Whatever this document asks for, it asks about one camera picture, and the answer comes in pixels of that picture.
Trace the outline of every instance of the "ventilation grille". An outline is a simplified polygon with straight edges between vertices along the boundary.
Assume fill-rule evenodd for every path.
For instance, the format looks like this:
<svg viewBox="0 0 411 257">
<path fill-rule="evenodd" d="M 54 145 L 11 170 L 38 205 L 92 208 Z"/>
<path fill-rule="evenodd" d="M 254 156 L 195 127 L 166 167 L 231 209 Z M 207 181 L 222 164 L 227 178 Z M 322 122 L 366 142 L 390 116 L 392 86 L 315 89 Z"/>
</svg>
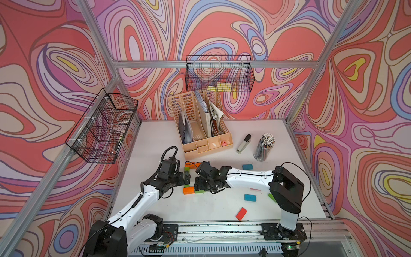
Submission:
<svg viewBox="0 0 411 257">
<path fill-rule="evenodd" d="M 222 255 L 222 254 L 258 254 L 263 248 L 267 253 L 283 253 L 281 243 L 187 243 L 173 244 L 162 250 L 149 251 L 149 245 L 141 245 L 144 255 Z M 142 256 L 139 248 L 130 256 Z"/>
</svg>

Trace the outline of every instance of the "yellow sticky note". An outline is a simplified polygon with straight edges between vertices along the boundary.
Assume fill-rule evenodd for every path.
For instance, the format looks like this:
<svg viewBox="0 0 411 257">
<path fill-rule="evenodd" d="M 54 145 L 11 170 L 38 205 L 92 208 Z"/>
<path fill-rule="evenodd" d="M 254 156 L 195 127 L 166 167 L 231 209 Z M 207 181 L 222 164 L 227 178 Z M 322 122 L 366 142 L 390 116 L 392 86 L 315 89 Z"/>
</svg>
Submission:
<svg viewBox="0 0 411 257">
<path fill-rule="evenodd" d="M 217 82 L 217 91 L 220 91 L 220 92 L 231 92 L 231 83 L 221 83 L 221 82 Z"/>
<path fill-rule="evenodd" d="M 217 91 L 217 87 L 207 86 L 207 91 Z"/>
</svg>

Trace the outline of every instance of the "white table surface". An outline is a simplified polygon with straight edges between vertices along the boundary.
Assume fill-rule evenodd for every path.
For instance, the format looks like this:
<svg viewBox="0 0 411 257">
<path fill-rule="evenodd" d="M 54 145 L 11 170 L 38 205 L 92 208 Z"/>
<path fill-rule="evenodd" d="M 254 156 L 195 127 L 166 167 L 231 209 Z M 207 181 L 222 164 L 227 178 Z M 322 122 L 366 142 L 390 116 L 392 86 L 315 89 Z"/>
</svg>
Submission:
<svg viewBox="0 0 411 257">
<path fill-rule="evenodd" d="M 233 148 L 190 161 L 209 161 L 211 166 L 217 169 L 221 166 L 242 169 L 243 164 L 253 164 L 254 171 L 267 171 L 274 170 L 275 166 L 283 162 L 293 162 L 303 168 L 282 120 L 226 120 L 225 124 L 232 134 Z M 112 213 L 120 211 L 140 192 L 140 182 L 148 179 L 156 171 L 161 155 L 168 147 L 178 147 L 176 158 L 180 160 L 180 171 L 184 171 L 184 151 L 177 133 L 174 121 L 142 122 Z M 253 153 L 264 133 L 273 134 L 276 143 L 267 160 L 258 162 L 254 159 Z M 251 142 L 239 155 L 236 149 L 247 134 L 251 134 Z M 170 150 L 165 158 L 171 156 L 173 151 Z M 304 183 L 305 197 L 309 191 L 307 175 L 292 164 L 285 164 L 284 167 Z M 190 170 L 191 185 L 194 185 L 194 177 L 198 176 L 194 171 Z M 241 207 L 244 207 L 247 213 L 243 220 L 279 220 L 281 217 L 280 207 L 267 196 L 268 192 L 249 188 L 226 188 L 217 194 L 206 192 L 184 195 L 182 189 L 182 186 L 175 187 L 170 198 L 160 199 L 147 213 L 155 214 L 167 222 L 237 221 L 236 215 Z M 257 201 L 245 201 L 244 194 L 256 195 Z M 311 189 L 310 195 L 302 204 L 301 216 L 326 217 L 314 189 Z"/>
</svg>

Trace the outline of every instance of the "red block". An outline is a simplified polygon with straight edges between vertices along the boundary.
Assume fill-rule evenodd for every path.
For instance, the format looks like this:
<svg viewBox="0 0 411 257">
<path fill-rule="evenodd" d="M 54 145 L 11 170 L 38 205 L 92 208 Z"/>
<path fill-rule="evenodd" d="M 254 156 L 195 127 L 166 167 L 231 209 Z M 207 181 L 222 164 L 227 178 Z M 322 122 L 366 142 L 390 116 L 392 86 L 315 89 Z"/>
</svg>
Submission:
<svg viewBox="0 0 411 257">
<path fill-rule="evenodd" d="M 241 208 L 241 210 L 238 212 L 236 218 L 241 221 L 242 218 L 245 216 L 245 214 L 247 213 L 247 210 L 244 208 Z"/>
</svg>

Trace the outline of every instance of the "pencil holder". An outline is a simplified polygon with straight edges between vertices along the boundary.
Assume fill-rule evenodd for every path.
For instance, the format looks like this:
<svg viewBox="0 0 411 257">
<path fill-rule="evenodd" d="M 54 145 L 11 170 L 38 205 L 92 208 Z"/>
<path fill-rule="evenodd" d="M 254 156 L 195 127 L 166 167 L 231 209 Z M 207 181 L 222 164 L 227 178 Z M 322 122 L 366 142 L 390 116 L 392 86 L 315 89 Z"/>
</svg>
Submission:
<svg viewBox="0 0 411 257">
<path fill-rule="evenodd" d="M 254 159 L 259 162 L 264 162 L 274 144 L 275 138 L 272 134 L 265 133 L 258 142 L 257 148 L 254 152 Z"/>
</svg>

